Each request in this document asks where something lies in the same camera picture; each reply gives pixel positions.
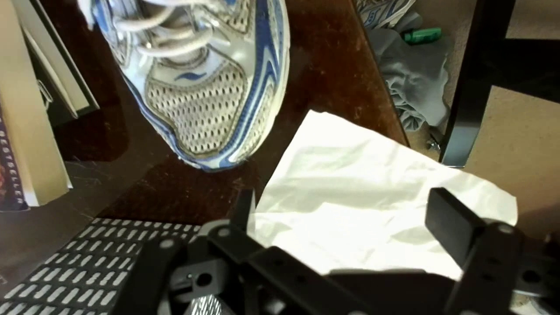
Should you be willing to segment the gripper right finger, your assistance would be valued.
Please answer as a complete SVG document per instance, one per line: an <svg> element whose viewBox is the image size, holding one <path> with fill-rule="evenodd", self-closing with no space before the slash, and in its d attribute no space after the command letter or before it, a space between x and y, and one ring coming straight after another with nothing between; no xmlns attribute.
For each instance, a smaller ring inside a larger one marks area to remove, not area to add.
<svg viewBox="0 0 560 315"><path fill-rule="evenodd" d="M482 219L445 188L432 188L425 225L462 269L444 315L514 315L514 293L560 315L560 234L543 240Z"/></svg>

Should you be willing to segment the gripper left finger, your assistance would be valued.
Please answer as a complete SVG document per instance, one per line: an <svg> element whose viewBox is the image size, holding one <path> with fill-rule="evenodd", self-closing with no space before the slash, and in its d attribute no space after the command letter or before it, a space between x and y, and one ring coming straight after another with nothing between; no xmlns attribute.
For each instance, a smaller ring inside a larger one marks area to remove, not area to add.
<svg viewBox="0 0 560 315"><path fill-rule="evenodd" d="M112 315L372 315L358 295L247 235L254 208L254 192L242 191L230 219L191 241L146 241Z"/></svg>

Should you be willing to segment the white crumpled paper sheet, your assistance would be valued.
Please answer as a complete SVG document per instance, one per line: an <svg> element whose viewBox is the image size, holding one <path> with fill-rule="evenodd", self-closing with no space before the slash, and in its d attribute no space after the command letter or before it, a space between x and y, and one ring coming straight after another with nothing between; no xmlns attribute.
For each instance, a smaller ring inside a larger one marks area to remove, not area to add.
<svg viewBox="0 0 560 315"><path fill-rule="evenodd" d="M460 267L424 225L431 188L515 225L516 198L490 181L328 113L308 112L248 219L248 235L318 273Z"/></svg>

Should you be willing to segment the white and blue sneaker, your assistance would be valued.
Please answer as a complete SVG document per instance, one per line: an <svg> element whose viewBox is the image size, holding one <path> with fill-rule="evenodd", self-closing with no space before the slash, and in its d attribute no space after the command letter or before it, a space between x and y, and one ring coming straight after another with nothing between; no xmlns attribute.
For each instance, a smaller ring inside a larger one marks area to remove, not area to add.
<svg viewBox="0 0 560 315"><path fill-rule="evenodd" d="M355 0L366 29L392 28L417 0Z"/></svg>
<svg viewBox="0 0 560 315"><path fill-rule="evenodd" d="M77 0L146 120L184 163L250 158L285 96L285 0Z"/></svg>

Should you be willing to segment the black perforated mat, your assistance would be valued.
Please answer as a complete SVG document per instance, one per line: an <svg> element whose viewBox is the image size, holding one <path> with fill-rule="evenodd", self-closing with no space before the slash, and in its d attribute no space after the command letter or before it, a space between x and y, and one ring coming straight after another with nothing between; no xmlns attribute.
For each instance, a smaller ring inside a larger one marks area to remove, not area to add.
<svg viewBox="0 0 560 315"><path fill-rule="evenodd" d="M197 225L96 218L0 298L0 315L108 315L142 245Z"/></svg>

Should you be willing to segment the grey cloth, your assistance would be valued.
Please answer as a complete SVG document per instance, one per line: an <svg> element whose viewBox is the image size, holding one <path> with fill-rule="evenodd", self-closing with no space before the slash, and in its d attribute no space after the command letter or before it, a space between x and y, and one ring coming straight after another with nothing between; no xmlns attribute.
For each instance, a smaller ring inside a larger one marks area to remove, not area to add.
<svg viewBox="0 0 560 315"><path fill-rule="evenodd" d="M407 132L418 131L424 124L438 127L449 114L443 96L450 40L443 37L412 45L402 38L405 31L422 30L422 24L422 16L410 11L394 28L367 31L378 68Z"/></svg>

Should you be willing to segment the green marker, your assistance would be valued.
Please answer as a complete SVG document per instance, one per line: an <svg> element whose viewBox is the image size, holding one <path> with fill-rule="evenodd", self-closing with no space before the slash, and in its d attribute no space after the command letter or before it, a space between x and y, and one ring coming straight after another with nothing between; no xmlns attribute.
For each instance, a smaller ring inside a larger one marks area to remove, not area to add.
<svg viewBox="0 0 560 315"><path fill-rule="evenodd" d="M415 46L422 44L429 44L436 42L442 38L441 28L422 28L422 29L409 29L401 34L402 40L406 44Z"/></svg>

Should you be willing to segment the book with patterned cover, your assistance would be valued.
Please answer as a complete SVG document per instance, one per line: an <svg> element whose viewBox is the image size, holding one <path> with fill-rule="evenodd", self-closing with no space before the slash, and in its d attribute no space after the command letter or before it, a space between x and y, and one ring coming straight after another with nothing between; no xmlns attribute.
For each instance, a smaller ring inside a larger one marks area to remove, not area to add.
<svg viewBox="0 0 560 315"><path fill-rule="evenodd" d="M29 210L6 124L0 110L0 213Z"/></svg>

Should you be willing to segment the beige book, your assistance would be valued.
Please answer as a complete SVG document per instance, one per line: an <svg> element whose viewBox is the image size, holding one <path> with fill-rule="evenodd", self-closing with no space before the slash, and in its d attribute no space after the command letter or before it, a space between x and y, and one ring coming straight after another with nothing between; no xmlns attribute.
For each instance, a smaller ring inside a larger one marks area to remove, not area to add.
<svg viewBox="0 0 560 315"><path fill-rule="evenodd" d="M65 195L72 185L11 0L0 0L0 110L29 208Z"/></svg>

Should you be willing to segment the black-edged beige board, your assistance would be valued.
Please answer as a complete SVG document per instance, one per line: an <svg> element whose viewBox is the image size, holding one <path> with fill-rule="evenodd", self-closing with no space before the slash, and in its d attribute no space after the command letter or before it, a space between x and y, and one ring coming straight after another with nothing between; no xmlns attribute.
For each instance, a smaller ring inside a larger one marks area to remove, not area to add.
<svg viewBox="0 0 560 315"><path fill-rule="evenodd" d="M52 127L99 109L39 0L11 0Z"/></svg>

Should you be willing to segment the black furniture frame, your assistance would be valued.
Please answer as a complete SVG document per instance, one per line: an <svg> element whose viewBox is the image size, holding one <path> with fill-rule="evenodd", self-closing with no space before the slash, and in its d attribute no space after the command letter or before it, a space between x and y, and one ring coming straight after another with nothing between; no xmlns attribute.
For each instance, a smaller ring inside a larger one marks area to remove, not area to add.
<svg viewBox="0 0 560 315"><path fill-rule="evenodd" d="M476 0L439 162L462 169L494 86L560 104L560 39L507 38L516 0Z"/></svg>

